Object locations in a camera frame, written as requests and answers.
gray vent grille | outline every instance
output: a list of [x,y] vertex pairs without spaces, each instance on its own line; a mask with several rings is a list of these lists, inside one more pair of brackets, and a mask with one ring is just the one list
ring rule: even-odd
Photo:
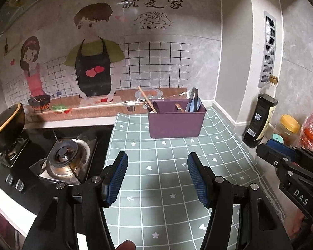
[[260,88],[269,81],[269,75],[272,73],[272,69],[274,68],[276,52],[276,19],[267,12],[264,12],[264,19],[265,41],[261,75],[258,85]]

blue gripper pad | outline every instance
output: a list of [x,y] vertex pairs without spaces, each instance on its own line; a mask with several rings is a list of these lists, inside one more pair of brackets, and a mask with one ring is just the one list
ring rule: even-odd
[[102,184],[103,200],[109,204],[114,203],[117,199],[119,189],[128,166],[128,157],[124,151],[119,152],[116,160],[111,165]]
[[205,207],[207,207],[209,203],[208,187],[203,179],[203,176],[199,171],[199,168],[196,164],[197,161],[195,162],[194,157],[197,157],[197,159],[199,160],[197,154],[194,152],[188,155],[188,170],[190,173],[191,180],[193,181],[199,201],[203,203]]
[[274,140],[270,139],[267,141],[267,146],[284,154],[285,156],[290,157],[291,161],[295,161],[296,159],[296,152],[294,149],[287,147],[286,145]]

plastic jar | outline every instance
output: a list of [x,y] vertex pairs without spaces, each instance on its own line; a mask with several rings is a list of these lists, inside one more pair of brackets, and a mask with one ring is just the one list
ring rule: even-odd
[[286,146],[291,147],[297,139],[297,133],[300,129],[299,123],[289,115],[282,115],[276,125],[275,133],[279,134]]

grid pattern tablecloth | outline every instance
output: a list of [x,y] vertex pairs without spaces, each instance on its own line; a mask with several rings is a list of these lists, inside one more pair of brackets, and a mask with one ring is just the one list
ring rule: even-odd
[[[106,165],[120,151],[129,166],[119,196],[105,209],[115,245],[132,240],[137,249],[197,250],[211,209],[199,202],[187,168],[187,157],[196,152],[203,165],[232,184],[257,183],[273,203],[280,218],[282,208],[244,144],[212,107],[207,108],[199,137],[152,139],[146,114],[118,114],[109,143]],[[234,249],[239,224],[234,205],[228,249]]]

barcode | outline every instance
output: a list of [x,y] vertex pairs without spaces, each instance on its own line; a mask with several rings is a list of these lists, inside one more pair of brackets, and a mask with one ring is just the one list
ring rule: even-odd
[[256,115],[255,115],[255,119],[256,119],[256,120],[258,120],[258,121],[260,121],[261,116],[260,116],[258,113],[256,113]]
[[253,132],[250,128],[248,128],[247,132],[248,132],[251,136],[255,137],[255,132]]

